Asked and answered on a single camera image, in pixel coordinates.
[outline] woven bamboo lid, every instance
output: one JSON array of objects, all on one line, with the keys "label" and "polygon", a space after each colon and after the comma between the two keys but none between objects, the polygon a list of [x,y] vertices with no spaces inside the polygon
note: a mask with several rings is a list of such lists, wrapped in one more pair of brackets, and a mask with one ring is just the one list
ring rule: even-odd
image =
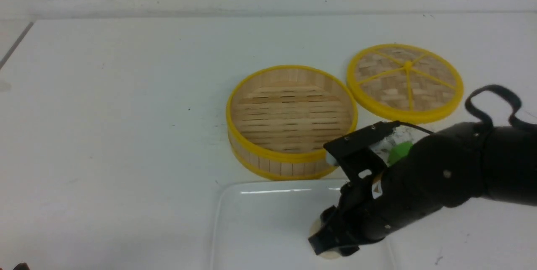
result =
[{"label": "woven bamboo lid", "polygon": [[462,79],[449,62],[402,44],[377,45],[359,52],[349,64],[347,83],[368,111],[410,123],[447,117],[463,94]]}]

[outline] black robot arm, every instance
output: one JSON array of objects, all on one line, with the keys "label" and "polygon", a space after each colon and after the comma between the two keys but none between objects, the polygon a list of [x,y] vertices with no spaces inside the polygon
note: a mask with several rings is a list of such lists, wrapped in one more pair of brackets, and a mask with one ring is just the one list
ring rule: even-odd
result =
[{"label": "black robot arm", "polygon": [[[490,91],[513,108],[508,127],[494,127],[472,98]],[[321,229],[309,238],[316,254],[347,256],[359,245],[384,237],[442,207],[471,197],[537,205],[537,125],[516,117],[521,101],[505,87],[489,85],[466,100],[480,122],[464,122],[416,142],[408,155],[387,167],[369,146],[403,124],[379,122],[324,145],[349,183],[336,206],[321,216]],[[360,178],[369,169],[372,174]]]}]

